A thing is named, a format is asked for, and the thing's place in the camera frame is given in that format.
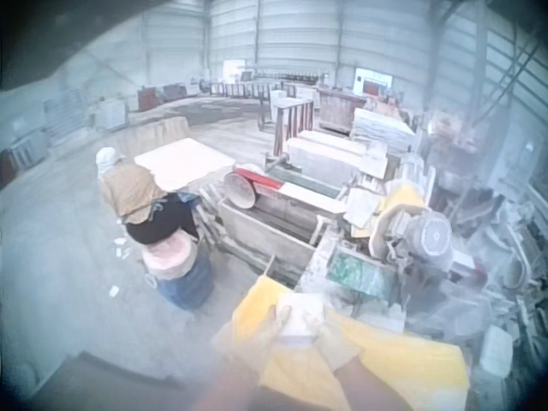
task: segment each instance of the headscarf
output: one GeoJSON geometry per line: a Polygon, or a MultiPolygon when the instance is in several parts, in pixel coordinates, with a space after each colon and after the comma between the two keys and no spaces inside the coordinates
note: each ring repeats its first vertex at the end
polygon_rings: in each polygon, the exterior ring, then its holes
{"type": "Polygon", "coordinates": [[[105,200],[124,223],[146,221],[155,200],[167,194],[158,187],[149,170],[135,163],[118,164],[100,181],[105,200]]]}
{"type": "Polygon", "coordinates": [[[118,155],[113,147],[103,147],[95,156],[95,164],[97,165],[97,177],[103,177],[104,174],[111,170],[122,157],[118,155]]]}

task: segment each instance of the white hat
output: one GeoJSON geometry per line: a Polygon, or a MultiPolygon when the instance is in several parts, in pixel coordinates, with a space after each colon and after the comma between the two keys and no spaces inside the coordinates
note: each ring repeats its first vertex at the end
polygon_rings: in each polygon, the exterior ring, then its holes
{"type": "Polygon", "coordinates": [[[120,156],[114,147],[103,147],[95,156],[97,165],[97,177],[101,177],[120,160],[120,156]]]}

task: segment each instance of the warehouse wall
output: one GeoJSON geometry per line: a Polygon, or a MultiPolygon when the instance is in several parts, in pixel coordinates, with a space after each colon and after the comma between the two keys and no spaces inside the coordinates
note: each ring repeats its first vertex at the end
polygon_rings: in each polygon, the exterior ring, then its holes
{"type": "Polygon", "coordinates": [[[337,59],[336,0],[213,0],[211,4],[211,76],[223,75],[223,61],[273,69],[327,69],[337,59]],[[255,37],[258,40],[255,62],[255,37]]]}
{"type": "Polygon", "coordinates": [[[204,0],[177,0],[109,30],[52,77],[0,92],[0,150],[46,125],[44,101],[81,90],[88,104],[203,76],[204,0]]]}
{"type": "MultiPolygon", "coordinates": [[[[474,5],[464,3],[447,21],[440,47],[434,102],[448,110],[464,111],[470,101],[476,50],[474,5]]],[[[512,24],[490,10],[486,15],[487,64],[483,85],[484,108],[486,98],[510,67],[514,55],[514,28],[512,24]]],[[[516,28],[517,50],[527,41],[527,34],[516,28]]],[[[527,55],[522,56],[523,63],[527,55]]],[[[530,128],[544,129],[548,122],[548,51],[541,47],[534,59],[515,83],[512,100],[514,118],[530,128]]],[[[509,103],[505,96],[501,104],[509,103]]]]}
{"type": "MultiPolygon", "coordinates": [[[[257,7],[259,32],[256,62],[280,69],[326,69],[331,82],[351,87],[357,67],[394,78],[407,107],[420,109],[428,79],[432,31],[429,0],[347,0],[342,12],[341,49],[336,0],[213,0],[211,4],[211,75],[222,76],[223,60],[255,63],[257,7]]],[[[486,12],[487,64],[485,98],[510,66],[514,53],[512,24],[486,12]]],[[[475,6],[464,3],[446,23],[441,40],[433,102],[463,113],[469,105],[476,62],[475,6]]],[[[518,29],[517,42],[526,34],[518,29]]],[[[546,127],[548,118],[548,52],[541,48],[515,84],[513,110],[523,123],[546,127]]],[[[503,98],[501,104],[507,104],[503,98]]]]}
{"type": "Polygon", "coordinates": [[[420,108],[431,43],[427,10],[421,0],[347,1],[337,83],[352,87],[357,67],[389,74],[405,105],[420,108]]]}

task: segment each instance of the gloved hand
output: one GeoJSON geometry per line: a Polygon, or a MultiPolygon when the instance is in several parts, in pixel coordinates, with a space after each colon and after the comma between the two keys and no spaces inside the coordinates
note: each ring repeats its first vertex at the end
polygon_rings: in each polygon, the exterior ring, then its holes
{"type": "Polygon", "coordinates": [[[213,347],[225,356],[233,355],[245,362],[255,372],[261,374],[271,358],[272,347],[291,314],[291,307],[285,307],[280,315],[276,315],[276,306],[271,306],[266,318],[252,336],[243,341],[232,338],[232,323],[221,328],[211,341],[213,347]]]}
{"type": "Polygon", "coordinates": [[[348,342],[337,331],[329,312],[325,312],[325,321],[323,323],[308,313],[305,313],[304,321],[308,329],[316,334],[313,345],[322,354],[332,372],[345,366],[361,353],[360,347],[348,342]]]}

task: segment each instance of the forearm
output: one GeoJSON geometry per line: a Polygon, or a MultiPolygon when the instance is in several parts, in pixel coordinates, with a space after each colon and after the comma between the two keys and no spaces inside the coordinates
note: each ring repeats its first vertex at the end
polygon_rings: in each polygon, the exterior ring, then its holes
{"type": "Polygon", "coordinates": [[[259,385],[259,375],[238,360],[226,363],[193,411],[240,411],[247,409],[259,385]]]}
{"type": "Polygon", "coordinates": [[[359,357],[336,370],[335,377],[354,410],[412,411],[397,392],[365,368],[359,357]]]}

